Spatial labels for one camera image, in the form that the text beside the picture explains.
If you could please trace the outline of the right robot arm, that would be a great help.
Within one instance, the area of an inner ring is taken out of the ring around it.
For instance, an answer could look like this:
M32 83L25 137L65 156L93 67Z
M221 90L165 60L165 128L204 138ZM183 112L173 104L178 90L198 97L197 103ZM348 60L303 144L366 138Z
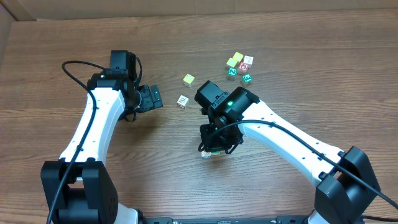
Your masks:
M231 154L243 138L264 144L298 169L315 187L307 223L357 223L380 190L368 156L319 141L274 113L249 90L232 93L211 81L194 97L209 123L200 126L200 152Z

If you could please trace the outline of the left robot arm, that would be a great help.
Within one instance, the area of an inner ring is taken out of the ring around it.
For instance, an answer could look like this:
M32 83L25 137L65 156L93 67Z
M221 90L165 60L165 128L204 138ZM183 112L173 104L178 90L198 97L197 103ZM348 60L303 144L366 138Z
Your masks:
M119 202L106 170L116 123L163 106L157 85L141 85L142 64L134 53L113 50L82 87L85 110L57 161L44 162L40 178L49 214L47 223L143 223L142 212Z

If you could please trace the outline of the white block dark drawing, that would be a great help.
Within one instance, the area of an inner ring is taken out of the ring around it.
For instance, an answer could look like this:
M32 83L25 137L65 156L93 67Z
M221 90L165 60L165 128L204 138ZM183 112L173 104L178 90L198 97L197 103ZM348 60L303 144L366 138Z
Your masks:
M201 152L201 158L202 158L202 159L209 159L209 158L211 158L211 152L202 151L202 152Z

